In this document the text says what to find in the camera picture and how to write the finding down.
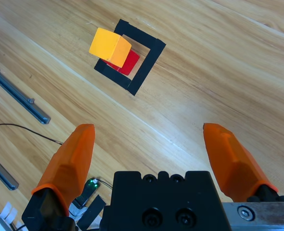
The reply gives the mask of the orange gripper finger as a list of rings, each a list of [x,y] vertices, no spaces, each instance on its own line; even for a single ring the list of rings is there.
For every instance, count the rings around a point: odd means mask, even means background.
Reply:
[[[203,125],[205,146],[220,190],[234,202],[284,202],[252,154],[219,124]]]
[[[84,189],[94,143],[94,125],[81,124],[52,156],[22,214],[29,231],[78,230],[69,207]]]

